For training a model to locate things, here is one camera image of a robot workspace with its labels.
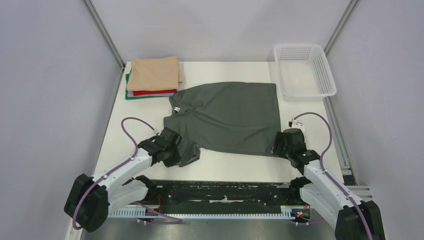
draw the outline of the white table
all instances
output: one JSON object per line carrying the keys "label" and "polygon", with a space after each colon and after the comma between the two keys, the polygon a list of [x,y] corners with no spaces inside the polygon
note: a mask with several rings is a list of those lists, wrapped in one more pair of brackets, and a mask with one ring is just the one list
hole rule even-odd
{"label": "white table", "polygon": [[[322,101],[283,101],[274,62],[181,62],[180,69],[183,72],[184,82],[180,84],[179,90],[217,82],[277,84],[281,130],[288,128],[288,122],[292,117],[304,112],[316,112],[327,117]],[[128,74],[130,70],[131,63],[128,62],[110,116],[95,173],[104,171],[128,156],[133,150],[134,146],[121,130],[123,118],[130,116],[141,118],[161,130],[164,127],[164,117],[171,115],[172,109],[167,97],[125,100],[125,74]],[[305,141],[308,149],[321,154],[329,141],[326,125],[312,115],[303,116],[299,118],[299,121],[306,127]],[[135,120],[128,120],[125,126],[137,142],[153,135],[151,129]],[[283,158],[223,153],[203,148],[200,150],[200,159],[188,166],[167,168],[163,163],[159,163],[138,175],[143,174],[156,180],[282,183],[301,176],[299,171],[291,167],[290,162]],[[343,181],[334,145],[326,153],[324,162],[331,172]]]}

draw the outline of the white plastic basket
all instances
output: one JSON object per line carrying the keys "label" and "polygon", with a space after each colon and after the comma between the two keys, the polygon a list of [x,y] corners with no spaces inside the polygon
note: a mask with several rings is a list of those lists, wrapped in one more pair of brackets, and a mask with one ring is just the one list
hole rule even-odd
{"label": "white plastic basket", "polygon": [[316,44],[279,44],[275,64],[284,101],[314,101],[336,94],[324,50]]}

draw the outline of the green cloth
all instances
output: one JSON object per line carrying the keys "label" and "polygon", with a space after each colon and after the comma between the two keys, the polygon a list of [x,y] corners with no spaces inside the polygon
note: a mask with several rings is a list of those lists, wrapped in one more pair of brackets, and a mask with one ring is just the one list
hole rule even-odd
{"label": "green cloth", "polygon": [[[130,74],[125,75],[126,84],[128,84],[128,80],[130,80]],[[126,100],[134,100],[134,99],[150,99],[150,98],[163,98],[164,96],[128,96],[128,90],[125,87],[125,99]]]}

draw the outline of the tan folded cloth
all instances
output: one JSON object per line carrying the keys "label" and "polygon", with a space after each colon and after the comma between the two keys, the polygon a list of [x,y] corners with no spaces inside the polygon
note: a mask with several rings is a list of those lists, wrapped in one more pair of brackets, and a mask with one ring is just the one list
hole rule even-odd
{"label": "tan folded cloth", "polygon": [[158,59],[132,59],[128,91],[177,89],[183,78],[177,56]]}

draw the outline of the white wall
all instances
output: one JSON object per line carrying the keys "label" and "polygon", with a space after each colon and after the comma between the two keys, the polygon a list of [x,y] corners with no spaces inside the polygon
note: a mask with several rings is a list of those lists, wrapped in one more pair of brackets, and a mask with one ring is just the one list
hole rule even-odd
{"label": "white wall", "polygon": [[120,70],[80,0],[0,1],[0,239],[64,239]]}
{"label": "white wall", "polygon": [[324,47],[349,0],[92,0],[119,53],[273,60],[279,43]]}
{"label": "white wall", "polygon": [[336,112],[389,240],[423,239],[424,1],[360,1],[329,54]]}

